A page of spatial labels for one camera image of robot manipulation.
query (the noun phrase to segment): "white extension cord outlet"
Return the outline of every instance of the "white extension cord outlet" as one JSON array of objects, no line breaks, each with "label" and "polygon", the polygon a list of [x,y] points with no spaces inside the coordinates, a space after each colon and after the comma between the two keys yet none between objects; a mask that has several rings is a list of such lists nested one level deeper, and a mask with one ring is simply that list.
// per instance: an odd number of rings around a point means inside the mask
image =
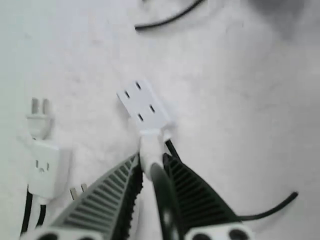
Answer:
[{"label": "white extension cord outlet", "polygon": [[119,91],[117,96],[141,134],[149,130],[161,130],[164,141],[171,137],[168,128],[173,124],[173,120],[149,82],[135,81]]},{"label": "white extension cord outlet", "polygon": [[47,140],[34,141],[34,162],[30,165],[28,190],[38,196],[40,204],[61,195],[68,180],[71,149]]}]

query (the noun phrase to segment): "ribbed grip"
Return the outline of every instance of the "ribbed grip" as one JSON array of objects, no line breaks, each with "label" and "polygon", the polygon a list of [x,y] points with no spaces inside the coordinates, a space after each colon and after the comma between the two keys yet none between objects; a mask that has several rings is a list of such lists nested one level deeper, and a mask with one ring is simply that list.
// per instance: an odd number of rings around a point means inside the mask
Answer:
[{"label": "ribbed grip", "polygon": [[100,177],[52,225],[98,231],[104,240],[125,240],[142,180],[135,155]]},{"label": "ribbed grip", "polygon": [[195,227],[239,222],[222,198],[185,164],[165,153],[163,165],[177,197],[184,233]]}]

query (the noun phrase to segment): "power cord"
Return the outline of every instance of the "power cord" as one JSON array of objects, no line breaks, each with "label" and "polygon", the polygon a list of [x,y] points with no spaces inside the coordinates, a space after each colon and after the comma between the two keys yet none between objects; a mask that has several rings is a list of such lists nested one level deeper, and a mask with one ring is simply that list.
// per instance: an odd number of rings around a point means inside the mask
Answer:
[{"label": "power cord", "polygon": [[196,0],[193,4],[191,4],[189,7],[187,7],[182,12],[179,12],[176,15],[171,16],[171,17],[169,17],[169,18],[167,18],[165,20],[160,20],[160,21],[156,21],[156,22],[153,22],[153,23],[147,23],[147,24],[137,24],[137,25],[134,26],[134,28],[135,28],[135,30],[137,32],[140,32],[140,31],[146,31],[146,30],[154,29],[156,27],[160,27],[160,26],[163,26],[163,25],[167,25],[167,24],[172,23],[175,20],[183,17],[187,13],[191,12],[193,9],[195,9],[203,1],[204,0]]},{"label": "power cord", "polygon": [[169,139],[165,142],[166,147],[168,148],[169,152],[171,153],[171,155],[175,158],[177,158],[180,162],[181,159],[177,153],[177,150],[175,149],[174,144],[172,143],[172,141]]},{"label": "power cord", "polygon": [[39,215],[39,220],[36,223],[36,226],[42,226],[42,224],[44,223],[45,217],[46,217],[46,210],[47,210],[47,206],[46,205],[41,205],[40,206],[40,215]]},{"label": "power cord", "polygon": [[20,235],[24,234],[28,230],[30,214],[31,214],[32,199],[33,199],[33,195],[27,189],[26,190],[25,207],[24,207],[24,216],[23,216]]},{"label": "power cord", "polygon": [[243,216],[238,216],[238,217],[240,218],[241,221],[252,221],[252,220],[263,219],[263,218],[268,217],[268,216],[282,210],[283,208],[285,208],[288,204],[290,204],[293,200],[295,200],[298,195],[299,195],[299,193],[294,191],[284,201],[282,201],[280,204],[278,204],[277,206],[275,206],[274,208],[272,208],[268,211],[265,211],[265,212],[262,212],[259,214],[255,214],[255,215],[243,215]]},{"label": "power cord", "polygon": [[[175,149],[175,146],[173,145],[173,143],[171,142],[171,140],[167,140],[165,142],[166,147],[168,148],[169,152],[171,153],[171,155],[175,158],[177,158],[180,162],[181,159]],[[291,193],[285,200],[283,200],[281,203],[279,203],[277,206],[275,206],[274,208],[259,213],[259,214],[254,214],[254,215],[243,215],[243,216],[238,216],[238,218],[241,221],[253,221],[253,220],[259,220],[259,219],[263,219],[266,218],[272,214],[275,214],[276,212],[284,209],[287,205],[289,205],[293,200],[295,200],[297,198],[297,196],[299,195],[299,193],[297,191],[294,191],[293,193]]]}]

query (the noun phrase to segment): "gray plastic housing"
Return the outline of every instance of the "gray plastic housing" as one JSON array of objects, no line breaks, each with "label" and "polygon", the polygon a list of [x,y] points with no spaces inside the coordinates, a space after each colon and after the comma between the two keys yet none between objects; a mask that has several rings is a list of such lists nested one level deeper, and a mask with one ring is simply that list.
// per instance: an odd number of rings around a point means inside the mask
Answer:
[{"label": "gray plastic housing", "polygon": [[103,240],[127,239],[142,179],[135,154],[101,176],[51,226],[99,232]]}]

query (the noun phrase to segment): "white cloth backdrop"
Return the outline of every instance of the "white cloth backdrop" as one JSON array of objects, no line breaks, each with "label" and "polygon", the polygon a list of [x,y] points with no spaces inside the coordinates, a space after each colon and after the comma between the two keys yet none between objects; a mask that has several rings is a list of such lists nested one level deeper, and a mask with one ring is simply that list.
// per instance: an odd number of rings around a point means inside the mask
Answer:
[{"label": "white cloth backdrop", "polygon": [[[287,209],[247,224],[257,240],[319,239],[320,2],[207,0],[184,19],[137,33],[191,0],[0,2],[0,235],[17,239],[32,157],[25,113],[46,97],[51,138],[73,147],[68,188],[90,185],[138,149],[116,91],[148,79],[176,117],[182,160],[237,214],[292,191]],[[71,202],[47,207],[45,224]],[[30,229],[39,216],[35,203]],[[160,240],[144,183],[137,239]]]}]

